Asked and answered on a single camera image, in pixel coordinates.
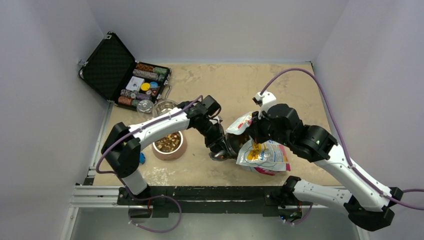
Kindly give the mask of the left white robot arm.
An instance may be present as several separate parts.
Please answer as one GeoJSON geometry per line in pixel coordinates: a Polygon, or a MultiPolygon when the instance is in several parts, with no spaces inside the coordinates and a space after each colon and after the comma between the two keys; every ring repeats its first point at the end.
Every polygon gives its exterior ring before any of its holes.
{"type": "Polygon", "coordinates": [[[220,109],[210,95],[181,102],[170,112],[132,126],[117,124],[110,132],[101,151],[101,160],[112,167],[112,174],[124,184],[129,197],[138,205],[149,199],[148,184],[139,171],[140,152],[150,144],[176,132],[196,129],[205,146],[216,156],[228,154],[224,129],[218,117],[212,114],[220,109]]]}

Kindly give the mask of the pet food bag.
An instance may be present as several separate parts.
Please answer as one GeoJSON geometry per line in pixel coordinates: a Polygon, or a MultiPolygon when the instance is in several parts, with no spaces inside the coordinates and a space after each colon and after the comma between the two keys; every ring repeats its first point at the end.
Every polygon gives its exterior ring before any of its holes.
{"type": "Polygon", "coordinates": [[[252,124],[252,114],[250,111],[242,115],[226,129],[230,146],[237,154],[236,164],[247,171],[268,176],[291,171],[283,145],[272,140],[256,143],[247,134],[252,124]]]}

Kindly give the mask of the metal food scoop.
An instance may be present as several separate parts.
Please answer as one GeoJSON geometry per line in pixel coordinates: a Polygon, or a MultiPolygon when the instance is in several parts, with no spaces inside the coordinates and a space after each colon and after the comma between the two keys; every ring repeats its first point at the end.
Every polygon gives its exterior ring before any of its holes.
{"type": "Polygon", "coordinates": [[[224,140],[213,147],[209,157],[218,162],[236,160],[242,146],[248,142],[249,136],[226,133],[224,140]]]}

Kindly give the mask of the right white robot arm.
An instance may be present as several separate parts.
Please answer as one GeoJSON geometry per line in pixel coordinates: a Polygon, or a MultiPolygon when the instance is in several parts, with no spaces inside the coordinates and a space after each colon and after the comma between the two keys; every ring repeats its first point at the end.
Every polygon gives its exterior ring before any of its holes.
{"type": "Polygon", "coordinates": [[[296,156],[325,170],[344,187],[322,186],[289,176],[278,195],[281,204],[323,205],[347,215],[353,224],[370,232],[391,225],[395,217],[391,207],[402,199],[403,192],[398,187],[378,183],[345,156],[343,146],[326,129],[304,125],[294,108],[279,103],[267,111],[255,111],[246,132],[256,144],[271,140],[287,147],[296,156]]]}

